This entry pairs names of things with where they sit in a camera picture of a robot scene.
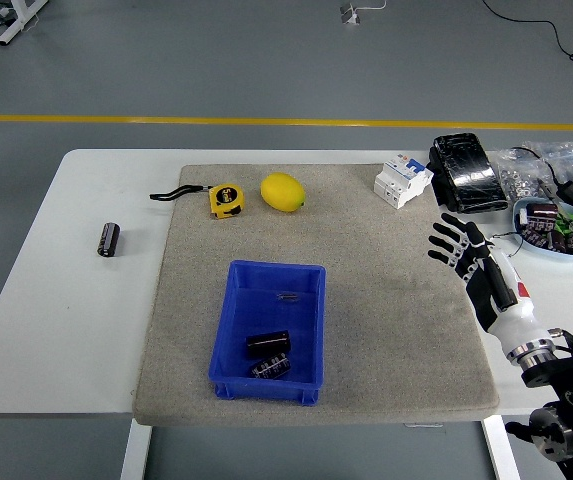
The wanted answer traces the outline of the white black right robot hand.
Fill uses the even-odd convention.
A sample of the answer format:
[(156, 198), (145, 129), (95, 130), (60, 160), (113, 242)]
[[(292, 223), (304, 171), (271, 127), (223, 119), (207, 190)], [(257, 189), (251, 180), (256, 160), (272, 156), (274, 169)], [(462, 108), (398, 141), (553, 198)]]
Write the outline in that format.
[(535, 318), (528, 290), (503, 251), (475, 223), (449, 213), (433, 228), (428, 255), (464, 282), (478, 323), (499, 340), (505, 357), (517, 363), (536, 352), (552, 354), (552, 337)]

